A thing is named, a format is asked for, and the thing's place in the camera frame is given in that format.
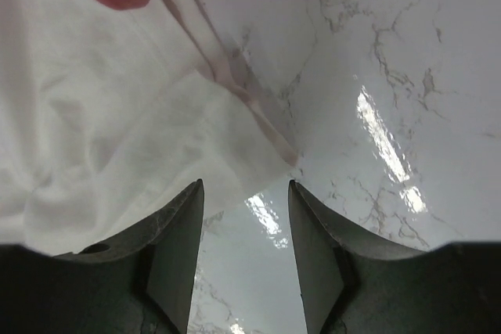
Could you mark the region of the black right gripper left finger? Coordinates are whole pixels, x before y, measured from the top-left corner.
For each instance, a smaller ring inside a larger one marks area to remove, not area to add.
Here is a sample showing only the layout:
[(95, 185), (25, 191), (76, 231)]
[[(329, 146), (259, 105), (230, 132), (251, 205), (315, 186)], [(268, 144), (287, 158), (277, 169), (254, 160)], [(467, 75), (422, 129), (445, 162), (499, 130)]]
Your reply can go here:
[(195, 181), (80, 253), (2, 246), (2, 332), (186, 332), (203, 215), (204, 186)]

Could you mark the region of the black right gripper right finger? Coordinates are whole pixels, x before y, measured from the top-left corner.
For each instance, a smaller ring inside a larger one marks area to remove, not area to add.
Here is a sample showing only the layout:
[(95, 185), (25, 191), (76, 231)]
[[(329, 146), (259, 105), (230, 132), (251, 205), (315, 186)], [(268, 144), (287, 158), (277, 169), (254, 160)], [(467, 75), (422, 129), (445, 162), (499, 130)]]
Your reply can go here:
[(308, 332), (499, 332), (498, 242), (416, 250), (348, 220), (295, 181), (288, 207)]

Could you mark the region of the cream green raglan t-shirt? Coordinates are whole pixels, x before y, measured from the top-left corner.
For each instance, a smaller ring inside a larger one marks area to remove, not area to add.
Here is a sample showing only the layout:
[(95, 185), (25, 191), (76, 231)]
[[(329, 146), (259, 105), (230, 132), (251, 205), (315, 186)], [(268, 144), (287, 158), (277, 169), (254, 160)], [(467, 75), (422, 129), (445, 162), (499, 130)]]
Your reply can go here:
[(76, 253), (199, 179), (212, 216), (296, 162), (196, 0), (1, 0), (2, 244)]

